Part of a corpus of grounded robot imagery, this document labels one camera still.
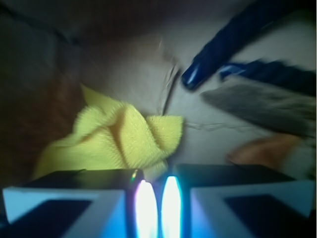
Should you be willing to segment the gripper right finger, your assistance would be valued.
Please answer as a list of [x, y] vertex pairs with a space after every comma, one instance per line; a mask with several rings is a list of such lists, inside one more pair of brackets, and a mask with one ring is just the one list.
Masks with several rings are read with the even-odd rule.
[[312, 238], [315, 183], [259, 165], [179, 164], [161, 204], [164, 238]]

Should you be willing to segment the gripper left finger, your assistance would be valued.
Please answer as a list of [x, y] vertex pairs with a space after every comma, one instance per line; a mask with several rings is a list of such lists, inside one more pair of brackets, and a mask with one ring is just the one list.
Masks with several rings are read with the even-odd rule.
[[152, 185], [140, 169], [56, 171], [3, 190], [4, 238], [156, 238]]

